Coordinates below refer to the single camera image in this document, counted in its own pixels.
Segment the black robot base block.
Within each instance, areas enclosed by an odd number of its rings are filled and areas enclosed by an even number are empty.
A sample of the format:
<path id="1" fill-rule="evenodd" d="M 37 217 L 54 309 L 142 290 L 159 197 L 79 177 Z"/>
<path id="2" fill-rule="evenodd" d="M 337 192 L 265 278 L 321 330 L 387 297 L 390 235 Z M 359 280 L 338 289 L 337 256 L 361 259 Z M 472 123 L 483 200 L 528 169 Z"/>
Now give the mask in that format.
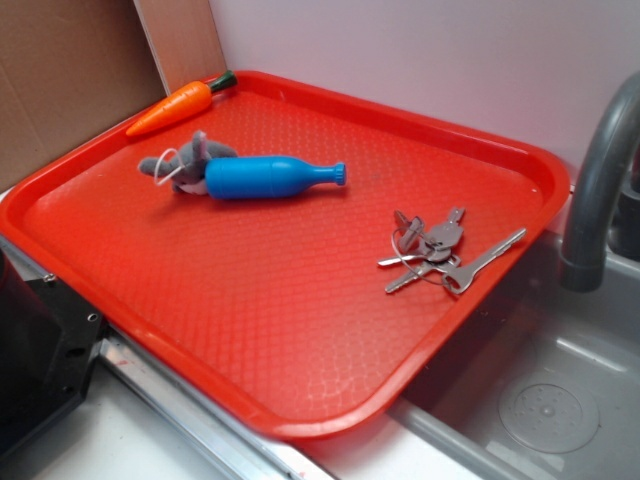
<path id="1" fill-rule="evenodd" d="M 25 280 L 1 255 L 1 459 L 86 398 L 102 312 L 61 280 Z"/>

